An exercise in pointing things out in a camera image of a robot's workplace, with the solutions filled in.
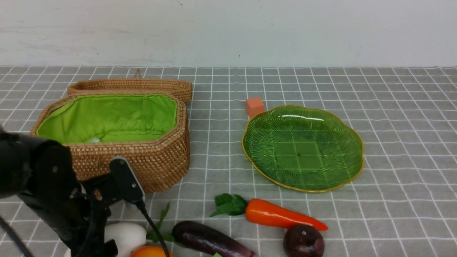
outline orange carrot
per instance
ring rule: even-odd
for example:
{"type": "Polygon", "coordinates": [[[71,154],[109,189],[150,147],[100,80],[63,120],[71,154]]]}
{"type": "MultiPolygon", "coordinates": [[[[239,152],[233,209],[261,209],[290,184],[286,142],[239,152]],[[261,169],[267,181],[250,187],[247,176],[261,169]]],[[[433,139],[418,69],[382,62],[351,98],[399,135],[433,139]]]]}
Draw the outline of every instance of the orange carrot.
{"type": "Polygon", "coordinates": [[[249,201],[245,211],[248,221],[260,225],[290,229],[295,225],[304,224],[313,226],[319,231],[329,229],[327,225],[314,218],[290,211],[262,199],[255,198],[249,201]]]}
{"type": "Polygon", "coordinates": [[[228,214],[230,216],[246,214],[248,221],[265,226],[290,229],[295,225],[304,224],[313,226],[319,231],[329,229],[324,223],[314,218],[290,211],[261,199],[255,198],[248,203],[237,194],[231,196],[230,194],[223,193],[216,196],[214,201],[217,211],[213,212],[210,217],[221,214],[228,214]]]}

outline black cable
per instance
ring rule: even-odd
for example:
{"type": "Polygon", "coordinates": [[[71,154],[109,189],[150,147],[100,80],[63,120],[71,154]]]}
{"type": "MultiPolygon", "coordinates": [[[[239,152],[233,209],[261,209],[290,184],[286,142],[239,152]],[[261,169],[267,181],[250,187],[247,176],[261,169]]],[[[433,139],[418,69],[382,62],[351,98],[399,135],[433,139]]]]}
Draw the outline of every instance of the black cable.
{"type": "Polygon", "coordinates": [[[87,230],[84,243],[81,245],[80,250],[75,255],[76,257],[84,257],[82,256],[83,251],[86,249],[87,245],[92,242],[95,232],[96,220],[95,220],[95,209],[96,209],[96,199],[95,196],[92,194],[78,194],[77,197],[87,197],[90,201],[90,219],[89,219],[89,229],[87,230]]]}
{"type": "Polygon", "coordinates": [[[165,244],[165,240],[163,239],[159,229],[155,226],[154,222],[151,220],[151,217],[149,217],[148,212],[146,210],[146,206],[144,205],[144,202],[140,201],[140,202],[136,203],[136,206],[141,211],[141,213],[146,218],[149,225],[151,225],[152,229],[154,230],[155,234],[157,235],[157,238],[159,239],[160,244],[161,244],[162,248],[164,249],[165,256],[170,257],[170,253],[168,252],[168,248],[167,248],[167,245],[165,244]]]}
{"type": "Polygon", "coordinates": [[[17,248],[22,252],[24,257],[33,257],[32,253],[27,249],[22,240],[16,234],[16,232],[8,225],[8,223],[0,216],[0,227],[6,232],[6,234],[13,240],[17,248]]]}

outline eggplant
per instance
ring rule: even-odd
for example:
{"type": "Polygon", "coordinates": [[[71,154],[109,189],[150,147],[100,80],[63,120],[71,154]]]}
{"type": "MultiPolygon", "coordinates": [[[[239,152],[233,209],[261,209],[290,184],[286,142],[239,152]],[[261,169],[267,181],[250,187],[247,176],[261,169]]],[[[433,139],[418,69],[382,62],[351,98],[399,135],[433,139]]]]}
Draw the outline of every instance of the eggplant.
{"type": "Polygon", "coordinates": [[[195,251],[222,257],[259,257],[233,238],[195,221],[182,221],[171,231],[176,242],[195,251]]]}

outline orange foam block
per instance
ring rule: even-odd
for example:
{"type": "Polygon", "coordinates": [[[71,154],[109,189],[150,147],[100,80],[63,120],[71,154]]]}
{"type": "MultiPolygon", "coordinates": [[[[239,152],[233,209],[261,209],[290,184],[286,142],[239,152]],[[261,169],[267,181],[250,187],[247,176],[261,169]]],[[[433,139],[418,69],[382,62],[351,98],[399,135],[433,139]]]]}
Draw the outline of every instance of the orange foam block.
{"type": "Polygon", "coordinates": [[[249,118],[254,117],[256,114],[259,114],[264,110],[265,106],[263,105],[262,98],[253,97],[246,100],[246,113],[248,114],[249,118]]]}

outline green fabric lining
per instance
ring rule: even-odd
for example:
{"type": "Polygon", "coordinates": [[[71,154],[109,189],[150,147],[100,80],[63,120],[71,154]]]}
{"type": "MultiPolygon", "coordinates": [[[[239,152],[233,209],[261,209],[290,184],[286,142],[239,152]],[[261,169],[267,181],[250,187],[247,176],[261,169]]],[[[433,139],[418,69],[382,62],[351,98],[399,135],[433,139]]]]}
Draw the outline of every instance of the green fabric lining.
{"type": "Polygon", "coordinates": [[[61,144],[152,141],[176,125],[177,103],[161,95],[90,95],[52,112],[37,136],[61,144]]]}

